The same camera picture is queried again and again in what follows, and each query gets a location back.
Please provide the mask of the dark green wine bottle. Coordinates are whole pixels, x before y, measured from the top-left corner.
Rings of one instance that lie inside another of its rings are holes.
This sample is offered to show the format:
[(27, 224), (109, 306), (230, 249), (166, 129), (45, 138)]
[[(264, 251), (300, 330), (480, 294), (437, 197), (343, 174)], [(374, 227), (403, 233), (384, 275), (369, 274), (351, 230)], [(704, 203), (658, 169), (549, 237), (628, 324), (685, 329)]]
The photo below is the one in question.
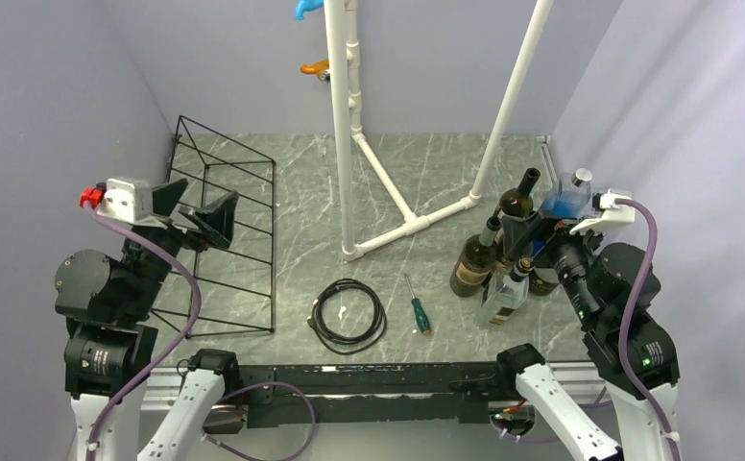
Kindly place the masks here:
[(484, 228), (464, 243), (449, 278), (452, 292), (461, 298), (474, 296), (495, 261), (492, 244), (501, 229), (500, 219), (491, 216)]

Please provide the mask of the clear glass liquor bottle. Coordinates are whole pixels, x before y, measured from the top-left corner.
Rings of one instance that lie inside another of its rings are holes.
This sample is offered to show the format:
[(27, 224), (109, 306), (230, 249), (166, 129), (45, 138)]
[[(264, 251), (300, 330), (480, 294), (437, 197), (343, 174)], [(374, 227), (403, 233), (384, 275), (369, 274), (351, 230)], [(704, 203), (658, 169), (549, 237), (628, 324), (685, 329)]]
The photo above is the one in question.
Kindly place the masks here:
[(521, 257), (511, 267), (496, 269), (484, 292), (476, 321), (481, 325), (502, 326), (525, 303), (532, 270), (529, 256)]

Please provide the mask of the dark bottle behind arm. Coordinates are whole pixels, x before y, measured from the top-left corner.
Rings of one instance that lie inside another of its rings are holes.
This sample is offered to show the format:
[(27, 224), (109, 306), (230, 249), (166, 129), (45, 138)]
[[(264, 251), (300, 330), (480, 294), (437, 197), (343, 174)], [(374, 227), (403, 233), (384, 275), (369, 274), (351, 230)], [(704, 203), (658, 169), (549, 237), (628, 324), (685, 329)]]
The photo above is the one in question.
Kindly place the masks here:
[(557, 273), (552, 268), (535, 267), (529, 275), (529, 293), (538, 297), (546, 297), (553, 293), (560, 285)]

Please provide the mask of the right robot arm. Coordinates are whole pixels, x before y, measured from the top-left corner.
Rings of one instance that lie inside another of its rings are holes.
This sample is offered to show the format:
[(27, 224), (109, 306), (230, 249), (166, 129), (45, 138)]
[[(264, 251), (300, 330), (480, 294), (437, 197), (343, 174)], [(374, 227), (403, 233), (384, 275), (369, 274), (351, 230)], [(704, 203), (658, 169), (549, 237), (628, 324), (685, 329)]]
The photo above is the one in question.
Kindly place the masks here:
[(530, 403), (575, 460), (679, 460), (677, 349), (648, 311), (661, 290), (653, 270), (657, 222), (635, 201), (623, 200), (620, 208), (644, 218), (645, 248), (622, 242), (600, 248), (604, 218), (575, 221), (538, 212), (503, 220), (507, 254), (543, 242), (536, 260), (554, 270), (578, 317), (589, 359), (610, 394), (620, 441), (594, 424), (529, 344), (497, 355), (493, 381), (503, 397)]

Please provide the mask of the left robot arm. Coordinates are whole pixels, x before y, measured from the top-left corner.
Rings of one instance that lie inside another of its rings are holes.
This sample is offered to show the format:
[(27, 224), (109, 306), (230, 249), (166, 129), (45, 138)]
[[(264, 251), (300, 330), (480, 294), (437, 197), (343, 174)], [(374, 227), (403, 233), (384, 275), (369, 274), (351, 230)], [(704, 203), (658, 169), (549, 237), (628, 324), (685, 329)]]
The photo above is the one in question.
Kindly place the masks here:
[(64, 382), (71, 399), (80, 460), (183, 460), (216, 402), (234, 400), (241, 376), (233, 352), (202, 349), (188, 360), (179, 395), (146, 443), (139, 440), (142, 404), (157, 352), (147, 319), (171, 272), (189, 284), (191, 309), (179, 339), (202, 310), (202, 290), (178, 259), (181, 250), (226, 250), (239, 194), (185, 206), (186, 180), (152, 186), (111, 178), (85, 189), (81, 208), (124, 239), (122, 255), (81, 250), (54, 277), (55, 310), (66, 322)]

